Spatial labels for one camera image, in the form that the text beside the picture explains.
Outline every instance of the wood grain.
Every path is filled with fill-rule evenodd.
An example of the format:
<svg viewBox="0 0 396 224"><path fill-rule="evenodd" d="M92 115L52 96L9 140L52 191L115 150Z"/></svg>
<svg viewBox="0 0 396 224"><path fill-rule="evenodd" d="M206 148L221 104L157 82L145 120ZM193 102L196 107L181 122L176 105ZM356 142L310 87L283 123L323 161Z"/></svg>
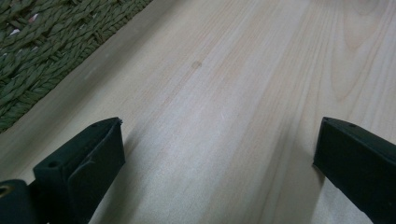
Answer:
<svg viewBox="0 0 396 224"><path fill-rule="evenodd" d="M0 135L0 179L120 117L91 223L371 223L311 163L323 116L396 143L396 2L156 0Z"/></svg>

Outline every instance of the screw hole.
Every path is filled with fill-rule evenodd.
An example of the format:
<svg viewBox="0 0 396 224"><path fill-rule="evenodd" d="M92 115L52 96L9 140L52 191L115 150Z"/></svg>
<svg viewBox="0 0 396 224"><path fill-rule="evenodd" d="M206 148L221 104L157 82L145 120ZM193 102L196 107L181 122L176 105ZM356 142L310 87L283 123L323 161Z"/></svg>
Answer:
<svg viewBox="0 0 396 224"><path fill-rule="evenodd" d="M49 163L49 168L54 168L54 167L57 167L58 165L59 165L58 161L52 161Z"/></svg>
<svg viewBox="0 0 396 224"><path fill-rule="evenodd" d="M12 190L13 188L9 185L0 186L0 198L8 195Z"/></svg>

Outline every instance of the black plastic part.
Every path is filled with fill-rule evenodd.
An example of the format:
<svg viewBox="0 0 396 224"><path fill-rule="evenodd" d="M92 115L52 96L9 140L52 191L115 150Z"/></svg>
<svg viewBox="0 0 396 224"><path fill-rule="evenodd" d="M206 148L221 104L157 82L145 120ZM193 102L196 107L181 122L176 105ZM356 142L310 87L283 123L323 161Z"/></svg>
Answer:
<svg viewBox="0 0 396 224"><path fill-rule="evenodd" d="M29 188L23 180L0 183L0 223L38 223Z"/></svg>
<svg viewBox="0 0 396 224"><path fill-rule="evenodd" d="M35 214L37 217L37 223L47 224L49 223L48 211L46 210L47 201L44 192L40 190L36 181L33 181L29 185L30 197L35 209Z"/></svg>
<svg viewBox="0 0 396 224"><path fill-rule="evenodd" d="M354 124L324 118L314 165L374 223L396 223L396 146Z"/></svg>
<svg viewBox="0 0 396 224"><path fill-rule="evenodd" d="M120 124L118 118L94 123L34 168L49 223L90 221L125 163Z"/></svg>

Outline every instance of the clamp jaw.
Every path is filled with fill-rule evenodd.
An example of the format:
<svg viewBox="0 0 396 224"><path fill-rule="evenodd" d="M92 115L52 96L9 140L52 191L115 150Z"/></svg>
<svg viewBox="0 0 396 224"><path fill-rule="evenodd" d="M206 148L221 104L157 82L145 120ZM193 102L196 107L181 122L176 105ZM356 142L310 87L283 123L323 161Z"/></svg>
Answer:
<svg viewBox="0 0 396 224"><path fill-rule="evenodd" d="M87 127L34 169L35 181L0 182L0 223L85 224L125 163L121 120Z"/></svg>
<svg viewBox="0 0 396 224"><path fill-rule="evenodd" d="M324 118L314 165L374 223L396 223L396 146L363 128Z"/></svg>

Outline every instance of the woven rug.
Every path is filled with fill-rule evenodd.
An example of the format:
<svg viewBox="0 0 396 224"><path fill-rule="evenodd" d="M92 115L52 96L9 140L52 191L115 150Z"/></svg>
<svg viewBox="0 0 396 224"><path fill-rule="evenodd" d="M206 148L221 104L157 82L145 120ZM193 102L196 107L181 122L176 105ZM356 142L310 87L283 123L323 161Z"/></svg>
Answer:
<svg viewBox="0 0 396 224"><path fill-rule="evenodd" d="M1 0L0 133L152 0Z"/></svg>

